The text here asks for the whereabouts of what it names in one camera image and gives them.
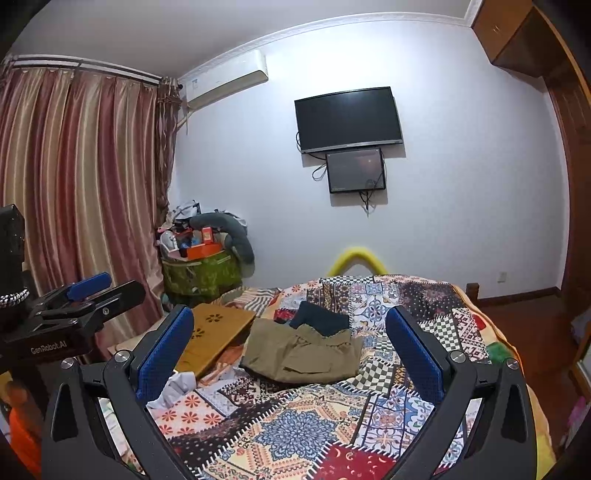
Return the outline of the orange sleeve forearm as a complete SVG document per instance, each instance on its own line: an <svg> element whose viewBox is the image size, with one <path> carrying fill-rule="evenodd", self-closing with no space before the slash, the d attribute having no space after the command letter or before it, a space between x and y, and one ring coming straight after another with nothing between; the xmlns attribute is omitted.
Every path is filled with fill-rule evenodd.
<svg viewBox="0 0 591 480"><path fill-rule="evenodd" d="M10 444L29 472L36 478L41 478L41 441L30 433L19 413L13 408L9 414L11 429Z"/></svg>

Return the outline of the person left hand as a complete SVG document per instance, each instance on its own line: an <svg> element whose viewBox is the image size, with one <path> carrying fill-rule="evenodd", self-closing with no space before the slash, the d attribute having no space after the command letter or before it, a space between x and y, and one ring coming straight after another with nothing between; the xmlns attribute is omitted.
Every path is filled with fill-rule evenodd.
<svg viewBox="0 0 591 480"><path fill-rule="evenodd" d="M32 394L15 380L6 383L5 394L8 404L16 412L16 419L28 433L40 438L44 418Z"/></svg>

